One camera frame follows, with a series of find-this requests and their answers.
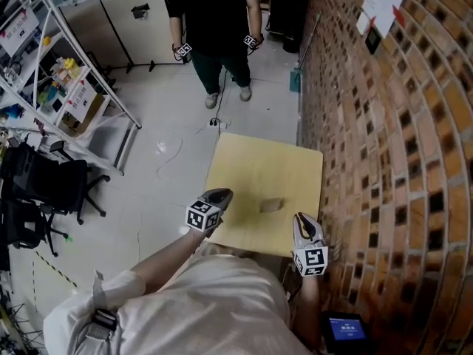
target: sleeve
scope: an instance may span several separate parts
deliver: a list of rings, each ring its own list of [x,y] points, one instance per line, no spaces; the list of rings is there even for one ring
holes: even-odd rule
[[[124,271],[102,284],[106,302],[111,310],[121,307],[127,300],[141,297],[146,284],[132,271]],[[77,335],[95,312],[92,291],[74,294],[54,308],[44,320],[44,344],[50,355],[68,354]]]
[[[183,0],[169,0],[169,18],[178,17],[181,18],[184,14],[184,1]]]

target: label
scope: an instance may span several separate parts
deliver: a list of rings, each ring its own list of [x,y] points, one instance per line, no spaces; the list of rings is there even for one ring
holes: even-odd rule
[[[97,95],[88,81],[82,80],[75,89],[74,94],[67,104],[67,112],[74,116],[79,122],[84,122],[84,119],[89,111],[90,104]]]
[[[14,56],[16,50],[20,48],[38,25],[38,19],[31,8],[22,10],[10,25],[0,33],[0,45],[10,57]]]

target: shoulder strap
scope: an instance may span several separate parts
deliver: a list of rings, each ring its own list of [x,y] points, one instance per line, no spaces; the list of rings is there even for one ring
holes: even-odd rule
[[[79,333],[77,340],[78,347],[73,349],[70,355],[112,355],[117,337],[121,337],[121,330],[118,326],[115,312],[107,310],[105,292],[102,289],[103,275],[95,271],[94,286],[92,288],[94,314],[90,317],[89,323],[85,324]],[[115,337],[115,346],[111,343]]]

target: hand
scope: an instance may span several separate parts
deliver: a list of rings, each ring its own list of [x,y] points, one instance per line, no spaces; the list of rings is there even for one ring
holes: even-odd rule
[[[263,44],[263,41],[265,40],[265,38],[263,37],[263,34],[259,34],[258,36],[255,36],[253,37],[254,40],[256,41],[256,48],[260,48],[261,45]]]
[[[182,46],[183,46],[182,43],[172,44],[172,51],[174,51],[174,54],[179,55],[178,51]]]

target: shelving rack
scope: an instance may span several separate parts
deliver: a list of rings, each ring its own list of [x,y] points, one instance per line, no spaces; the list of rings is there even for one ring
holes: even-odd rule
[[[8,20],[0,26],[0,33],[18,16],[18,14],[20,14],[22,10],[41,3],[44,4],[47,10],[47,15],[44,19],[38,49],[32,51],[26,57],[23,57],[19,82],[18,84],[14,84],[14,87],[10,86],[3,77],[0,77],[0,87],[4,90],[4,96],[0,101],[0,109],[14,104],[19,104],[24,109],[23,115],[18,118],[9,117],[6,123],[0,124],[0,126],[7,129],[29,132],[31,133],[30,135],[33,136],[39,136],[36,142],[45,146],[60,138],[67,143],[68,150],[73,151],[76,158],[84,158],[89,163],[93,163],[96,166],[123,175],[123,163],[129,152],[129,147],[132,145],[135,131],[140,129],[141,125],[125,107],[119,97],[117,97],[113,89],[106,83],[102,75],[95,68],[94,64],[87,57],[54,2],[52,0],[24,1],[22,5],[8,18]],[[51,37],[51,41],[47,46],[44,46],[43,40],[51,17],[54,19],[60,31]],[[41,59],[58,41],[63,38],[69,42],[69,45],[81,60],[83,66],[81,66],[80,75],[77,78],[73,78],[67,84],[66,95],[64,97],[58,97],[62,103],[61,108],[57,112],[54,109],[51,109],[51,112],[46,113],[37,109],[38,74],[40,63]],[[34,75],[33,104],[29,104],[20,96],[20,92],[25,88],[25,85],[32,75]],[[81,81],[88,75],[93,75],[98,84],[100,84],[104,91],[103,101],[89,122],[86,132],[82,135],[73,136],[71,132],[66,132],[64,130],[64,123],[62,123],[62,120],[64,113],[66,112],[68,101],[71,96],[74,95]],[[112,116],[105,116],[104,113],[109,107],[110,110],[118,110],[119,113]],[[44,125],[44,131],[48,136],[43,136],[41,134],[41,130],[34,122],[35,119]]]

